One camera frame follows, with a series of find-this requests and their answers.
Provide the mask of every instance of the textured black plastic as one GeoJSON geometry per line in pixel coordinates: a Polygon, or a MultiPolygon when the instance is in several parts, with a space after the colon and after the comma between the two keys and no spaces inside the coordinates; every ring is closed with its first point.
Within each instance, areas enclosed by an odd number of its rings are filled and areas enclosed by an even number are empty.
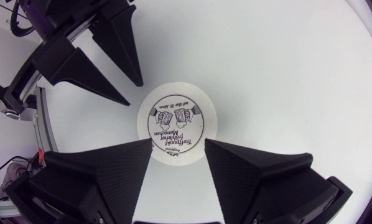
{"type": "Polygon", "coordinates": [[[115,222],[131,223],[151,151],[151,140],[146,139],[80,153],[47,152],[45,162],[95,179],[115,222]]]}
{"type": "Polygon", "coordinates": [[[331,207],[338,193],[310,168],[310,154],[275,154],[210,139],[205,152],[226,223],[306,224],[331,207]]]}
{"type": "Polygon", "coordinates": [[[136,7],[127,7],[121,13],[107,18],[113,12],[102,11],[95,19],[97,22],[90,27],[93,40],[110,57],[110,59],[125,73],[136,86],[143,86],[143,79],[133,36],[131,18],[136,7]]]}
{"type": "Polygon", "coordinates": [[[257,167],[205,141],[205,152],[226,223],[241,223],[261,179],[257,167]]]}
{"type": "Polygon", "coordinates": [[[31,179],[16,180],[7,193],[31,223],[100,218],[107,224],[131,223],[151,152],[151,139],[79,153],[46,152],[47,166],[31,179]]]}

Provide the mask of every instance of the white coaster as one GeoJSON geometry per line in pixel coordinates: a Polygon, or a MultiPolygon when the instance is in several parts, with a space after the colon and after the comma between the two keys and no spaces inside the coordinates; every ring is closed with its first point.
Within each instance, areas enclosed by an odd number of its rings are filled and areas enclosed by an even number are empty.
{"type": "Polygon", "coordinates": [[[183,166],[204,156],[204,139],[214,139],[218,119],[209,97],[189,83],[167,83],[144,99],[137,115],[139,139],[153,140],[152,157],[183,166]]]}

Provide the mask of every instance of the metal frame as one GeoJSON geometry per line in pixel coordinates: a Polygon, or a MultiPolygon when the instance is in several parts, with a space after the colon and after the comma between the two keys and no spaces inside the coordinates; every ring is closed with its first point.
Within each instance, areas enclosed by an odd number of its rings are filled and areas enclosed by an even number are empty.
{"type": "Polygon", "coordinates": [[[35,133],[37,135],[38,146],[42,151],[58,152],[52,127],[50,125],[49,112],[47,106],[47,97],[44,88],[35,89],[37,112],[35,114],[35,133]]]}

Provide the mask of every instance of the logo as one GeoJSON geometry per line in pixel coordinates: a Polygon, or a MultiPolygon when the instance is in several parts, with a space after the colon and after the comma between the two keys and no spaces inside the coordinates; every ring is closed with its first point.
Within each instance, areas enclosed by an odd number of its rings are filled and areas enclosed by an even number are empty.
{"type": "Polygon", "coordinates": [[[155,146],[169,156],[178,157],[199,142],[204,120],[194,101],[186,96],[170,95],[151,108],[147,127],[155,146]]]}

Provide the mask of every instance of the cartoon drawing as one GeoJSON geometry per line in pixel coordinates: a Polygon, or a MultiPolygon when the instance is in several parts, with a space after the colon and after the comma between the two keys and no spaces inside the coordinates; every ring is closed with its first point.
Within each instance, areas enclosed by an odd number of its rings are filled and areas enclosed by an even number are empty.
{"type": "Polygon", "coordinates": [[[166,153],[170,156],[179,156],[179,152],[180,150],[179,149],[176,149],[174,147],[167,147],[165,149],[166,153]]]}
{"type": "Polygon", "coordinates": [[[198,106],[194,106],[192,109],[177,109],[174,111],[176,117],[176,126],[178,128],[183,128],[187,125],[188,122],[192,122],[192,118],[195,114],[201,114],[200,108],[198,106]]]}
{"type": "Polygon", "coordinates": [[[160,123],[160,127],[166,131],[169,129],[169,123],[171,122],[172,117],[174,116],[170,112],[160,112],[157,111],[157,109],[153,108],[150,111],[150,116],[155,116],[156,117],[156,122],[157,124],[160,123]]]}

